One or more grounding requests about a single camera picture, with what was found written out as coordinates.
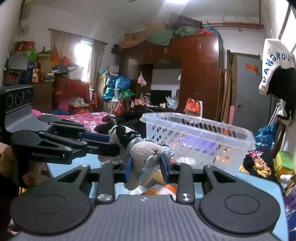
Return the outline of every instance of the green plastic bag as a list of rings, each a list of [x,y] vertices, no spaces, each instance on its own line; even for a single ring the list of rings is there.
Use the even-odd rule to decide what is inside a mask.
[[[120,95],[119,95],[119,99],[129,99],[131,98],[131,96],[135,95],[135,93],[133,91],[130,90],[122,90]]]
[[[28,49],[23,53],[23,55],[29,57],[29,62],[35,62],[37,60],[37,54],[35,49]]]

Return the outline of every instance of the red sticker on door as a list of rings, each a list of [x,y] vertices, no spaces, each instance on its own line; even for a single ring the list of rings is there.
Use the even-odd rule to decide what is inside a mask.
[[[246,69],[251,70],[253,72],[259,72],[258,66],[252,64],[246,64]]]

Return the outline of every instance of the ceiling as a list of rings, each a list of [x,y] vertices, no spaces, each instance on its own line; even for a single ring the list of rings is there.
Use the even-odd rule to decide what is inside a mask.
[[[55,7],[73,13],[105,15],[125,30],[144,27],[148,22],[160,22],[172,12],[198,19],[199,16],[233,15],[259,17],[258,0],[189,0],[186,5],[169,4],[165,0],[35,0],[36,4]]]

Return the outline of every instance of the orange stool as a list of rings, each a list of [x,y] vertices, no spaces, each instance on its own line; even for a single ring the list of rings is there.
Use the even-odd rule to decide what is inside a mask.
[[[93,102],[90,102],[90,103],[89,103],[89,108],[90,108],[90,110],[91,110],[91,106],[92,106],[92,105],[95,105],[96,108],[98,108],[98,102],[97,102],[97,100],[96,100],[96,92],[93,93],[92,101],[93,101]]]

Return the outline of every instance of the pink floral bedding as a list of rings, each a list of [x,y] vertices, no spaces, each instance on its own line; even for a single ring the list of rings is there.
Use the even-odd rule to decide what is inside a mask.
[[[37,110],[32,110],[32,114],[35,116],[40,116],[42,113]],[[94,113],[85,113],[85,114],[77,114],[77,115],[55,115],[61,117],[66,120],[76,121],[84,124],[84,127],[90,129],[92,132],[94,128],[98,125],[104,124],[102,118],[107,115],[106,112],[94,112]]]

